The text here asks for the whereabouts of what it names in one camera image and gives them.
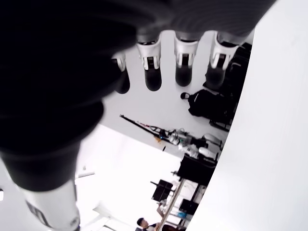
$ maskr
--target black box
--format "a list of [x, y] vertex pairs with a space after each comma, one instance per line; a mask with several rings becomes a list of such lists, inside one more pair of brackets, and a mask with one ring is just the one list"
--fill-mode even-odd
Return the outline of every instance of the black box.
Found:
[[194, 215], [198, 206], [199, 206], [199, 204], [197, 204], [196, 202], [183, 199], [183, 201], [180, 205], [180, 211], [187, 213], [187, 214], [190, 214], [190, 215]]
[[173, 184], [167, 181], [164, 181], [164, 180], [160, 180], [156, 186], [156, 190], [152, 196], [152, 200], [161, 202], [167, 199], [171, 192], [172, 187], [173, 187]]

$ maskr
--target person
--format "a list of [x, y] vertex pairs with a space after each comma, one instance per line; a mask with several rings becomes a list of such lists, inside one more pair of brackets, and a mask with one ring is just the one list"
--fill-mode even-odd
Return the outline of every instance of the person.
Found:
[[[157, 212], [158, 214], [164, 218], [164, 213], [163, 211], [160, 209], [160, 205], [158, 206]], [[153, 224], [153, 225], [149, 225], [149, 223], [144, 219], [144, 218], [139, 218], [137, 220], [137, 225], [139, 225], [140, 227], [142, 227], [142, 231], [157, 231], [159, 223]], [[179, 231], [179, 229], [174, 228], [173, 226], [170, 225], [164, 225], [162, 227], [162, 231]]]

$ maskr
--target ceiling light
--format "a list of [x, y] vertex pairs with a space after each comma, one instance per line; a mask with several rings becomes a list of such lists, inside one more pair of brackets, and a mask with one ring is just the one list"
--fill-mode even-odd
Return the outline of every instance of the ceiling light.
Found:
[[0, 189], [0, 201], [3, 201], [4, 191]]

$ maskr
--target black fingertip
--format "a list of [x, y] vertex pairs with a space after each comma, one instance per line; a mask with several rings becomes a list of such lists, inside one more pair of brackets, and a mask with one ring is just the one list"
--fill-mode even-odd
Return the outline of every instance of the black fingertip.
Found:
[[193, 68], [188, 66], [178, 67], [175, 70], [175, 80], [181, 87], [188, 86], [192, 81]]
[[162, 86], [162, 75], [160, 68], [144, 71], [145, 84], [150, 91], [157, 91]]
[[125, 94], [128, 92], [129, 88], [130, 88], [130, 81], [129, 81], [129, 76], [128, 76], [128, 72], [127, 69], [125, 68], [125, 70], [122, 72], [121, 74], [121, 84], [119, 86], [118, 89], [116, 89], [117, 93], [119, 94]]
[[203, 86], [211, 90], [218, 90], [223, 84], [225, 73], [226, 71], [221, 68], [212, 68], [211, 63], [209, 63], [205, 74], [206, 82]]

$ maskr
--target metal pole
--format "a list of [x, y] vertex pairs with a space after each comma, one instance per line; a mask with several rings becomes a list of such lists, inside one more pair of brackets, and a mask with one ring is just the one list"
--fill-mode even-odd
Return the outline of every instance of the metal pole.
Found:
[[178, 196], [179, 196], [179, 194], [180, 194], [180, 192], [181, 192], [181, 189], [183, 188], [183, 185], [184, 185], [184, 182], [185, 182], [185, 181], [186, 181], [185, 179], [182, 179], [182, 180], [181, 180], [181, 183], [180, 183], [179, 186], [176, 188], [176, 190], [175, 190], [175, 192], [174, 192], [174, 195], [173, 195], [173, 197], [172, 197], [172, 199], [171, 199], [171, 201], [170, 201], [170, 205], [169, 205], [169, 207], [168, 207], [168, 209], [167, 209], [167, 211], [166, 211], [166, 214], [164, 215], [163, 219], [161, 220], [161, 222], [160, 222], [159, 225], [158, 225], [157, 231], [161, 231], [161, 228], [163, 227], [163, 225], [164, 225], [165, 222], [167, 221], [167, 218], [168, 218], [168, 216], [169, 216], [169, 214], [170, 214], [170, 212], [171, 212], [171, 210], [172, 210], [172, 208], [173, 208], [173, 206], [174, 206], [174, 204], [175, 204], [175, 201], [177, 200], [177, 198], [178, 198]]

